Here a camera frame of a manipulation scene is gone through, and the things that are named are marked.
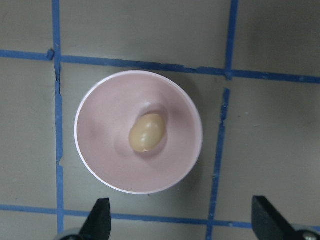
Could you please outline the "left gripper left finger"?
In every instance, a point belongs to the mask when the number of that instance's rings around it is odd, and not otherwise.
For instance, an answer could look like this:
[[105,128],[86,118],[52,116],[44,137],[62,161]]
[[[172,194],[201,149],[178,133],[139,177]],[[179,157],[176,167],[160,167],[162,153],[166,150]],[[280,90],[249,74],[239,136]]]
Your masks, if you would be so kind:
[[96,201],[78,235],[81,240],[108,240],[111,235],[111,206],[109,198]]

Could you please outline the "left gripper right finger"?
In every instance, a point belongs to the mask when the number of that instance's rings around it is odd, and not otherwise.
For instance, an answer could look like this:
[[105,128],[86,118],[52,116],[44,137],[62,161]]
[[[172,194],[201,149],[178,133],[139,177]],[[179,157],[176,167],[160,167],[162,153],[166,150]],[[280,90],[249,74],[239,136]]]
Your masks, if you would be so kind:
[[258,240],[303,239],[265,196],[252,197],[251,224]]

